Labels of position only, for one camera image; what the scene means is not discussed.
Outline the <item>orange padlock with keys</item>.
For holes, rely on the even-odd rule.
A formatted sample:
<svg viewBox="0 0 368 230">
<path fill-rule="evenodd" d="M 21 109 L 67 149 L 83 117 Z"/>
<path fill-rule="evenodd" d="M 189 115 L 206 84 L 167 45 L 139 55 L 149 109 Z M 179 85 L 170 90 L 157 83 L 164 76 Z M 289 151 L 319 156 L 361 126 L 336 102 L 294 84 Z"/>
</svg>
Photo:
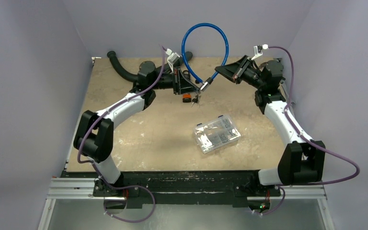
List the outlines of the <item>orange padlock with keys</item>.
<svg viewBox="0 0 368 230">
<path fill-rule="evenodd" d="M 189 93 L 182 95 L 182 102 L 191 103 L 192 104 L 191 106 L 194 106 L 194 104 L 199 105 L 200 99 L 201 96 L 199 94 L 196 94 L 194 97 Z"/>
</svg>

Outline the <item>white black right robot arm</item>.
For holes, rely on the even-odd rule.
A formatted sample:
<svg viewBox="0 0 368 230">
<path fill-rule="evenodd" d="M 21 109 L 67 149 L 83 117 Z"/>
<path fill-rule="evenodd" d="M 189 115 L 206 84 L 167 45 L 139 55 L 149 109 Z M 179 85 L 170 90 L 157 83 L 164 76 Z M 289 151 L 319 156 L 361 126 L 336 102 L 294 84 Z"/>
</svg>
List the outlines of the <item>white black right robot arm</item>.
<svg viewBox="0 0 368 230">
<path fill-rule="evenodd" d="M 258 177 L 250 181 L 250 189 L 256 195 L 267 191 L 269 185 L 302 185 L 322 180 L 325 145 L 306 135 L 290 113 L 279 88 L 284 80 L 283 69 L 277 60 L 270 60 L 259 68 L 249 56 L 215 67 L 215 71 L 230 82 L 245 82 L 256 88 L 256 106 L 272 122 L 285 145 L 277 167 L 259 170 Z"/>
</svg>

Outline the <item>black padlock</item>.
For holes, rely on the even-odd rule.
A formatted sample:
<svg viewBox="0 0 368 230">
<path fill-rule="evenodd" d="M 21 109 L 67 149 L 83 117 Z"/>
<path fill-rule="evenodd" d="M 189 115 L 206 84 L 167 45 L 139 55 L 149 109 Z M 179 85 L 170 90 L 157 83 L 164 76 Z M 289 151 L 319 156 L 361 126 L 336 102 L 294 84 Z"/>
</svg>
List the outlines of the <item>black padlock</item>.
<svg viewBox="0 0 368 230">
<path fill-rule="evenodd" d="M 183 71 L 183 76 L 188 79 L 189 81 L 191 81 L 191 74 L 189 73 L 188 70 L 184 70 Z"/>
</svg>

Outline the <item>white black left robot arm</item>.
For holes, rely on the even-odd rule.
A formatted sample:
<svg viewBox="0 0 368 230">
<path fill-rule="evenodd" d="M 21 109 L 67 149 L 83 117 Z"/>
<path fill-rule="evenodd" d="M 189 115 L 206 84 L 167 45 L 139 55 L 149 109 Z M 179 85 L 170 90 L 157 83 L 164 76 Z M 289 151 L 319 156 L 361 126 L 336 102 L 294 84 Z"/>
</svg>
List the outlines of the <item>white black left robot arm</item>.
<svg viewBox="0 0 368 230">
<path fill-rule="evenodd" d="M 127 189 L 123 173 L 114 163 L 111 152 L 114 130 L 136 113 L 146 110 L 156 98 L 156 90 L 172 89 L 175 95 L 199 93 L 200 88 L 181 69 L 180 61 L 156 67 L 151 61 L 142 62 L 137 74 L 124 69 L 116 59 L 111 63 L 122 77 L 132 77 L 132 88 L 118 102 L 105 109 L 82 113 L 73 141 L 78 163 L 89 163 L 105 183 L 105 190 L 118 196 Z"/>
</svg>

